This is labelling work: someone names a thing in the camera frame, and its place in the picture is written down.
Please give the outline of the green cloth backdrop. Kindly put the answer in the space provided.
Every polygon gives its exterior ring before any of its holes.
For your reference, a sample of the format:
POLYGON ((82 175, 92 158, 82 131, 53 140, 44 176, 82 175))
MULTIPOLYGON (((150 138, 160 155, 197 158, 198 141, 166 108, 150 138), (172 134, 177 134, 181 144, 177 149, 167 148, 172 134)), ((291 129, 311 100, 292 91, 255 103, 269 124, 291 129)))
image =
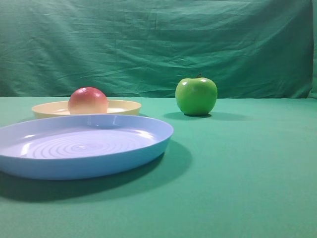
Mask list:
POLYGON ((314 0, 3 0, 0 94, 173 97, 201 75, 220 98, 316 92, 314 0))

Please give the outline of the green tablecloth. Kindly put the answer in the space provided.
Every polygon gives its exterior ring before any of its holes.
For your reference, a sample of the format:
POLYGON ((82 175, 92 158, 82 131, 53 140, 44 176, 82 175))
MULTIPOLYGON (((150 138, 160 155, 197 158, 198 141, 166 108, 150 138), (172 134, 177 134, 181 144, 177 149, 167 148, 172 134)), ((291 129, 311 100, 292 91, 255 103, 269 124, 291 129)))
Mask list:
POLYGON ((1 174, 1 237, 316 237, 316 99, 220 99, 206 118, 138 101, 174 127, 163 157, 89 180, 1 174))

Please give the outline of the blue plastic plate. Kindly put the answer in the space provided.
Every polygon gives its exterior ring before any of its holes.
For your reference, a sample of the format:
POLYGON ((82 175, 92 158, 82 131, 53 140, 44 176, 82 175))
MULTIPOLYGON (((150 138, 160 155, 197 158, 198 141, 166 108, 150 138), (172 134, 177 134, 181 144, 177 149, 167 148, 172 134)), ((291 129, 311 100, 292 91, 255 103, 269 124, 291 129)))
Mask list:
POLYGON ((0 129, 0 169, 45 180, 88 179, 147 164, 168 146, 173 127, 159 119, 83 115, 36 119, 0 129))

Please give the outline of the yellow plastic plate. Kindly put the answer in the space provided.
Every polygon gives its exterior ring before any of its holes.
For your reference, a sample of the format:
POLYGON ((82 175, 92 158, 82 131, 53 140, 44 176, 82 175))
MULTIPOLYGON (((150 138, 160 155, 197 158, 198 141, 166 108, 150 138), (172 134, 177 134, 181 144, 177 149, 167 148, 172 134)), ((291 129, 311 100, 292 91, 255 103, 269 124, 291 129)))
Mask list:
MULTIPOLYGON (((59 116, 69 116, 68 101, 50 102, 36 105, 32 112, 37 119, 52 118, 59 116)), ((109 100, 106 114, 135 115, 139 114, 141 104, 126 100, 109 100)))

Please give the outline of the green apple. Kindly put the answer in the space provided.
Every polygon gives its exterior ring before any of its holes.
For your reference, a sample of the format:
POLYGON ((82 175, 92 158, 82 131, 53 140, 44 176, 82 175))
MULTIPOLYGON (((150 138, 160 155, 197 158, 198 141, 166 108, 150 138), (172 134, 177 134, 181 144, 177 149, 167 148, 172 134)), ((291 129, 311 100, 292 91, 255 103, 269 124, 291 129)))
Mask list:
POLYGON ((214 108, 218 97, 216 84, 201 75, 182 79, 175 89, 180 111, 188 116, 205 116, 214 108))

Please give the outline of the red yellow round bread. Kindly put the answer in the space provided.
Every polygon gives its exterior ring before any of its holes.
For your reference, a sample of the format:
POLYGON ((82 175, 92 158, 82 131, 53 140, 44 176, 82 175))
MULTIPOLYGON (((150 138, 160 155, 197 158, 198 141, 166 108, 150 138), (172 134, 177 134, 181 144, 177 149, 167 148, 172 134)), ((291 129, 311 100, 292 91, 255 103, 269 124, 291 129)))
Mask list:
POLYGON ((67 107, 71 114, 103 114, 107 113, 108 99, 97 88, 83 87, 72 93, 67 107))

